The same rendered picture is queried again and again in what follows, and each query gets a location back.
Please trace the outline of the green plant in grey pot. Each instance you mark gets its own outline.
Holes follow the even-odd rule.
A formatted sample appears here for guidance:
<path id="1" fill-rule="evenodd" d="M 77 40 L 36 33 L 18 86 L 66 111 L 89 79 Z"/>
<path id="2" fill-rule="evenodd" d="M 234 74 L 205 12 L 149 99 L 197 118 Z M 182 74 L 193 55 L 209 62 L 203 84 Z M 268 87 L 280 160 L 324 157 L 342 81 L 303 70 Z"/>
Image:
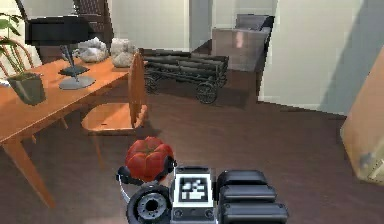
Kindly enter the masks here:
<path id="1" fill-rule="evenodd" d="M 18 30 L 20 22 L 23 20 L 21 15 L 0 12 L 0 30 L 5 30 L 5 36 L 10 39 L 11 35 L 20 36 Z M 35 106 L 46 99 L 41 74 L 27 70 L 23 75 L 10 78 L 5 77 L 5 81 L 15 91 L 20 100 L 31 106 Z"/>

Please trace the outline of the white rock-shaped lump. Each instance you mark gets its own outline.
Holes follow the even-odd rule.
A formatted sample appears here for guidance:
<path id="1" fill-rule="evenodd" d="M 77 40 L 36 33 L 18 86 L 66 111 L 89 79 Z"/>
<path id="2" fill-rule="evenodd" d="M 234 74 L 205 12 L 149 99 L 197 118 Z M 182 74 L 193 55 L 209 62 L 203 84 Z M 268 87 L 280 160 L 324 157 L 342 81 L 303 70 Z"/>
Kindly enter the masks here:
<path id="1" fill-rule="evenodd" d="M 136 46 L 129 39 L 112 39 L 110 53 L 112 57 L 112 63 L 115 67 L 129 67 L 136 52 Z"/>

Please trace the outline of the orange wooden chair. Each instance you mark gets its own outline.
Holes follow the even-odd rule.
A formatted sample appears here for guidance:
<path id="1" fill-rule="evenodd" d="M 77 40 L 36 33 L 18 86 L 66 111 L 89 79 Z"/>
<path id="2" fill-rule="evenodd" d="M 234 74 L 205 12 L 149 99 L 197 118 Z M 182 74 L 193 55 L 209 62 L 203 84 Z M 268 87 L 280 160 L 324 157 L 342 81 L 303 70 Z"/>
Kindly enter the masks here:
<path id="1" fill-rule="evenodd" d="M 144 125 L 147 112 L 144 59 L 139 52 L 136 52 L 128 73 L 128 101 L 97 105 L 81 122 L 95 145 L 98 164 L 101 168 L 104 168 L 104 161 L 98 136 L 113 132 L 134 132 Z"/>

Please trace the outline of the spindle-back wooden chair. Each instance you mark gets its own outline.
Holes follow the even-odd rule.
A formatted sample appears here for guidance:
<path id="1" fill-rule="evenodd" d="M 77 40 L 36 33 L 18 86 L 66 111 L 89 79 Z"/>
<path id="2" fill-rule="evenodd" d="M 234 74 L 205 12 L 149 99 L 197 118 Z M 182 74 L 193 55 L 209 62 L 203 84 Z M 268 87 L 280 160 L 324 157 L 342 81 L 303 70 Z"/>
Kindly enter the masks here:
<path id="1" fill-rule="evenodd" d="M 34 68 L 33 58 L 21 43 L 0 36 L 0 69 L 6 78 L 23 75 Z"/>

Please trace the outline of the red tomato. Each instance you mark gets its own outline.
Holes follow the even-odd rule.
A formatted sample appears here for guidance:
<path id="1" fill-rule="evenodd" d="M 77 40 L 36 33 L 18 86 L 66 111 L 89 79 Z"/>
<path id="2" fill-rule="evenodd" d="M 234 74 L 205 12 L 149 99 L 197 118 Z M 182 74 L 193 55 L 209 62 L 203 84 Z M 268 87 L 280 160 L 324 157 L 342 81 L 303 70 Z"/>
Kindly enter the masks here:
<path id="1" fill-rule="evenodd" d="M 172 148 L 161 139 L 148 136 L 135 141 L 127 150 L 125 165 L 133 178 L 144 182 L 159 181 L 158 174 L 162 171 L 164 159 L 171 156 L 175 159 Z"/>

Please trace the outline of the dark wooden cart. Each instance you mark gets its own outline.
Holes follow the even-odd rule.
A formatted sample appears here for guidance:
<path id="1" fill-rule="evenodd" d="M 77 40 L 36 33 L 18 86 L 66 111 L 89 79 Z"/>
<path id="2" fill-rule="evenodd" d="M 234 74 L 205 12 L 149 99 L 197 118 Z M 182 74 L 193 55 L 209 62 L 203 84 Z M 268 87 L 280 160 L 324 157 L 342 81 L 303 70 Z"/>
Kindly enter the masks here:
<path id="1" fill-rule="evenodd" d="M 228 56 L 192 52 L 140 49 L 145 64 L 145 87 L 148 93 L 157 90 L 158 82 L 173 79 L 196 85 L 196 98 L 202 104 L 216 101 L 218 89 L 227 82 Z"/>

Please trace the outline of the dark brown chair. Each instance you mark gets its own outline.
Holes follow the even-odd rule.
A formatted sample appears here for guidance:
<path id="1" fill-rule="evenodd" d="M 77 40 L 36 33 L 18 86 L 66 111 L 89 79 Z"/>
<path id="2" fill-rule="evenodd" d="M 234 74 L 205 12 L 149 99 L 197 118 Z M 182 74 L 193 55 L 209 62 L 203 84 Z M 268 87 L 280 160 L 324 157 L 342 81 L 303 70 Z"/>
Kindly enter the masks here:
<path id="1" fill-rule="evenodd" d="M 90 24 L 93 30 L 91 37 L 98 37 L 110 49 L 114 32 L 108 0 L 73 0 L 73 3 L 76 14 Z"/>

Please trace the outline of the black table lamp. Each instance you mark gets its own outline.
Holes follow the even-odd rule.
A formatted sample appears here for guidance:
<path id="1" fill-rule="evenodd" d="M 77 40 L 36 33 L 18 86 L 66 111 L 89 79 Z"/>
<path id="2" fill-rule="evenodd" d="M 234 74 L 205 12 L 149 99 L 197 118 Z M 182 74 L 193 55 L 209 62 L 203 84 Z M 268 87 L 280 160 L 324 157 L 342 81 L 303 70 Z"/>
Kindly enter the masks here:
<path id="1" fill-rule="evenodd" d="M 59 84 L 62 90 L 77 90 L 95 83 L 95 79 L 84 76 L 87 67 L 76 65 L 69 47 L 86 41 L 92 28 L 87 20 L 79 16 L 39 17 L 29 19 L 25 25 L 25 43 L 32 46 L 59 46 L 69 66 L 59 71 L 66 78 Z"/>

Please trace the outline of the orange wooden table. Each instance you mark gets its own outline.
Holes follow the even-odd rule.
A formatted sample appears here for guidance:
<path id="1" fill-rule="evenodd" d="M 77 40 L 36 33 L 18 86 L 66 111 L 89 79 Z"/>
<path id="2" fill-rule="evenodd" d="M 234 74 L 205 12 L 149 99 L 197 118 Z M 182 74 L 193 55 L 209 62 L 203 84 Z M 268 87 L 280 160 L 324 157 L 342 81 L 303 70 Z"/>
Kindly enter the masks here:
<path id="1" fill-rule="evenodd" d="M 59 75 L 59 71 L 65 66 L 64 60 L 57 60 L 33 69 L 35 73 L 41 74 L 46 95 L 46 99 L 35 106 L 23 103 L 13 89 L 0 87 L 0 147 L 49 208 L 53 208 L 55 202 L 22 141 L 71 112 L 94 103 L 98 96 L 113 87 L 121 83 L 128 84 L 129 68 L 116 68 L 111 59 L 106 59 L 84 65 L 88 68 L 84 76 L 94 78 L 94 84 L 78 90 L 62 90 L 59 84 L 65 78 Z"/>

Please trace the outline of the orange wooden door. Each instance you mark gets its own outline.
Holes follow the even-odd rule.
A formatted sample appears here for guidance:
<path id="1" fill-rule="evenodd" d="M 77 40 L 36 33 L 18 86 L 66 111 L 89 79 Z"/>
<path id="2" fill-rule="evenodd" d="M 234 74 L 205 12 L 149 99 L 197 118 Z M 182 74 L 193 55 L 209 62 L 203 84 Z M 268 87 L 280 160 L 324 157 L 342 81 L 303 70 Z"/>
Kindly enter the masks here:
<path id="1" fill-rule="evenodd" d="M 384 185 L 384 46 L 340 130 L 357 178 Z"/>

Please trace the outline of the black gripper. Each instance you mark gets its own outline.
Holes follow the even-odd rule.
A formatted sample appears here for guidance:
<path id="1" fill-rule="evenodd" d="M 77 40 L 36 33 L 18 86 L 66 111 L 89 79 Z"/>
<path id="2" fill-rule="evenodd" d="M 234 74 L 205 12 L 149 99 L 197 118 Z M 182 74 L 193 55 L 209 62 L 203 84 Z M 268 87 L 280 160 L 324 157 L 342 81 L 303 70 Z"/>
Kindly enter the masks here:
<path id="1" fill-rule="evenodd" d="M 158 180 L 162 181 L 176 166 L 177 161 L 171 156 L 166 156 Z M 172 203 L 168 187 L 157 183 L 144 184 L 142 180 L 132 177 L 127 166 L 121 166 L 117 170 L 116 181 L 119 183 L 122 198 L 128 202 L 128 224 L 170 224 Z M 130 198 L 124 190 L 124 184 L 142 186 Z"/>

